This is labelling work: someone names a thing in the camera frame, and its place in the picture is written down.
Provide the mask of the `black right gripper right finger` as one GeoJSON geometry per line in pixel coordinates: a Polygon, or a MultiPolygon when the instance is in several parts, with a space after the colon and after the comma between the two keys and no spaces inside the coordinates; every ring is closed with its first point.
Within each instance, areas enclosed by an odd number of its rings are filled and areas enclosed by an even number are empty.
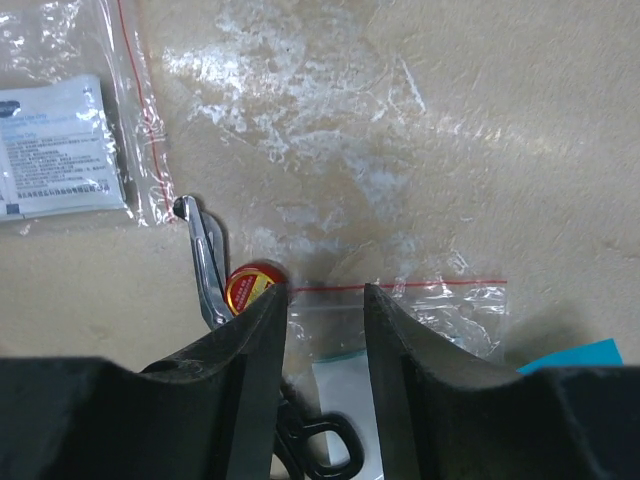
{"type": "Polygon", "coordinates": [[[375,285],[364,327],[388,479],[635,479],[639,371],[487,362],[375,285]]]}

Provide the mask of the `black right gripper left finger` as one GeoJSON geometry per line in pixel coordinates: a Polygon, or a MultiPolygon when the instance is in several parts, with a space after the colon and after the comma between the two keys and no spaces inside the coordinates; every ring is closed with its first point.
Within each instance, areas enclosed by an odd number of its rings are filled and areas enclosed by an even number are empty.
{"type": "Polygon", "coordinates": [[[134,372],[99,357],[1,362],[5,479],[265,479],[287,327],[276,285],[134,372]]]}

